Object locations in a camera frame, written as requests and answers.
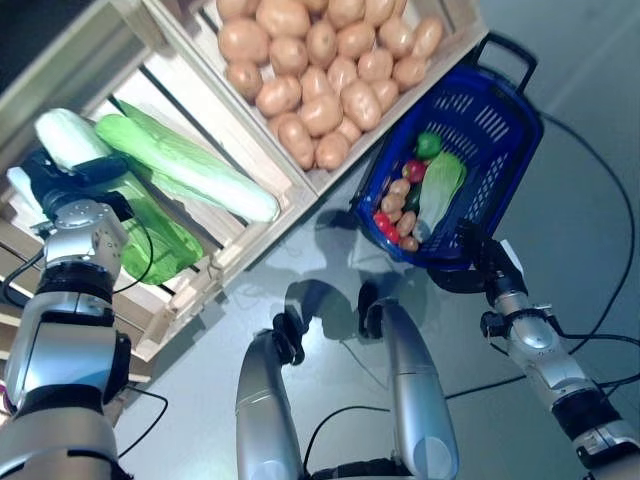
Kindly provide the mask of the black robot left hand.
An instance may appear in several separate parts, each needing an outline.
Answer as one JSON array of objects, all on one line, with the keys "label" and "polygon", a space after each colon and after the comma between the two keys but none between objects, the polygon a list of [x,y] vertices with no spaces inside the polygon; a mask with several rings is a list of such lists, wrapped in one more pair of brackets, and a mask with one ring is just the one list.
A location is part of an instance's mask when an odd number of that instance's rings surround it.
[{"label": "black robot left hand", "polygon": [[31,152],[22,163],[31,182],[31,191],[45,216],[54,222],[57,212],[79,200],[93,200],[109,205],[124,222],[134,217],[126,198],[107,190],[106,184],[128,172],[124,154],[112,153],[78,165],[71,173],[58,167],[49,153],[40,148]]}]

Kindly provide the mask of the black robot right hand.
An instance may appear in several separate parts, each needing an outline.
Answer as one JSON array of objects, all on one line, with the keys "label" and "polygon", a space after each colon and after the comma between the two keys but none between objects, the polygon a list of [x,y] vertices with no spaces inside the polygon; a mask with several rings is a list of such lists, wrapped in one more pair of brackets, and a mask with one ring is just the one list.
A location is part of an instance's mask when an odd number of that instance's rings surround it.
[{"label": "black robot right hand", "polygon": [[508,256],[505,248],[479,225],[467,219],[458,222],[457,233],[464,257],[473,270],[462,272],[460,293],[486,294],[491,306],[500,295],[528,293],[523,274]]}]

